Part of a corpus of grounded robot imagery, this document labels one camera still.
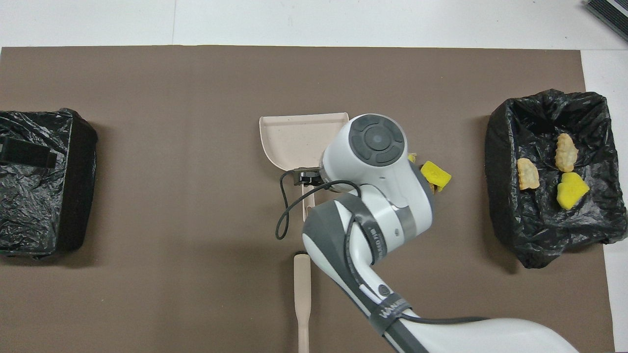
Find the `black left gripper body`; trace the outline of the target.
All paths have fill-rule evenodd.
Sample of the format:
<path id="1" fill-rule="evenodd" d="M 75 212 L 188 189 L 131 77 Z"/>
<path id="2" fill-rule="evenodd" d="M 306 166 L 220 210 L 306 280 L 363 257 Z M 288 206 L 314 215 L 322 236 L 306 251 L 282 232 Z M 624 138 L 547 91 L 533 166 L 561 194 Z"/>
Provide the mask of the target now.
<path id="1" fill-rule="evenodd" d="M 0 164 L 52 169 L 57 155 L 49 147 L 22 139 L 1 138 Z"/>

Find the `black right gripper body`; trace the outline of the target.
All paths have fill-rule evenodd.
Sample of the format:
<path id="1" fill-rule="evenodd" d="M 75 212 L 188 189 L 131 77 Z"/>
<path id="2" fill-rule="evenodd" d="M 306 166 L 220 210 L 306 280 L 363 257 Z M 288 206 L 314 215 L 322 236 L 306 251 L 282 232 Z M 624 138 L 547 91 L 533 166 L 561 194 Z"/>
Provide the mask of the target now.
<path id="1" fill-rule="evenodd" d="M 318 167 L 300 167 L 292 170 L 294 186 L 318 187 L 324 183 L 321 170 Z"/>

